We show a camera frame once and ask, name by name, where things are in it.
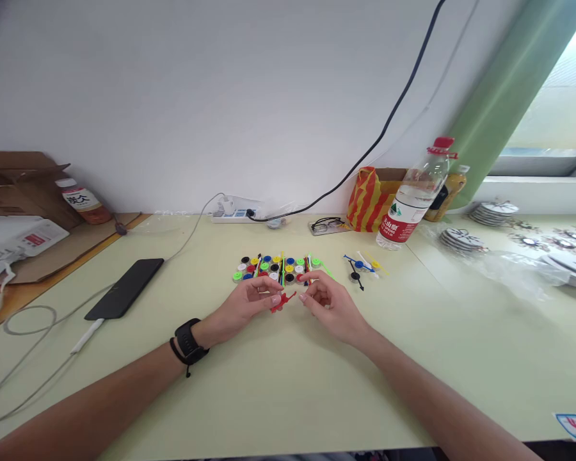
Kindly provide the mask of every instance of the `green curtain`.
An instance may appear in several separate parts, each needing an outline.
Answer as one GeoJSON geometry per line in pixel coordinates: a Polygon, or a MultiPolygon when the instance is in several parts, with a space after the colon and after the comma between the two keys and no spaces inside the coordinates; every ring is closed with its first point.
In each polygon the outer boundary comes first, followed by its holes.
{"type": "Polygon", "coordinates": [[[488,175],[538,90],[576,32],[576,0],[528,0],[486,74],[449,130],[467,185],[463,207],[488,175]]]}

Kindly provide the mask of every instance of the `white cap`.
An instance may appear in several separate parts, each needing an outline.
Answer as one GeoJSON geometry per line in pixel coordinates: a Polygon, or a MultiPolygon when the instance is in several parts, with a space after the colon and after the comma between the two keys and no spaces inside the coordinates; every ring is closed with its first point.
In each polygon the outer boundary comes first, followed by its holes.
{"type": "Polygon", "coordinates": [[[69,186],[76,186],[77,185],[77,181],[75,181],[73,178],[66,178],[66,179],[58,179],[56,181],[56,184],[59,187],[69,187],[69,186]]]}

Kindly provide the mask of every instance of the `bottle label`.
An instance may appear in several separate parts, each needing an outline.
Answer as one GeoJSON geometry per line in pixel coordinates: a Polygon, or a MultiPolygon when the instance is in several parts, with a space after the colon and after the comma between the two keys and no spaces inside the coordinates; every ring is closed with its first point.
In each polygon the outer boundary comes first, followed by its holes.
{"type": "Polygon", "coordinates": [[[428,209],[406,205],[395,198],[388,209],[388,214],[382,219],[380,234],[393,242],[405,242],[428,209]]]}
{"type": "Polygon", "coordinates": [[[98,199],[86,188],[63,191],[62,195],[64,196],[64,200],[77,211],[87,211],[100,206],[98,199]]]}

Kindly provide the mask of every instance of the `window sill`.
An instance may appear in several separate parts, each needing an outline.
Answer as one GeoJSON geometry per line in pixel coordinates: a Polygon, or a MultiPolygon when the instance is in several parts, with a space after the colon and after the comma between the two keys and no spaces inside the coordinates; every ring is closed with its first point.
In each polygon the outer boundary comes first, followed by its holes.
{"type": "Polygon", "coordinates": [[[576,177],[488,176],[472,202],[452,213],[506,200],[518,206],[520,214],[576,214],[576,177]]]}

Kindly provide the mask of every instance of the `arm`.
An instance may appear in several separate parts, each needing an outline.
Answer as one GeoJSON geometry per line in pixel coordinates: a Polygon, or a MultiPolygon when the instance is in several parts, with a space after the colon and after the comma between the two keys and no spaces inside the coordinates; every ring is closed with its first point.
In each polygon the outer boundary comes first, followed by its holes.
{"type": "MultiPolygon", "coordinates": [[[[217,311],[192,326],[192,335],[205,349],[228,341],[254,315],[279,304],[275,293],[282,289],[269,277],[241,282],[217,311]]],[[[96,459],[185,370],[164,343],[8,434],[0,440],[0,461],[96,459]]]]}
{"type": "Polygon", "coordinates": [[[331,334],[360,350],[381,370],[395,393],[452,461],[540,460],[375,331],[342,285],[321,271],[310,272],[305,278],[318,279],[300,295],[305,306],[331,334]]]}

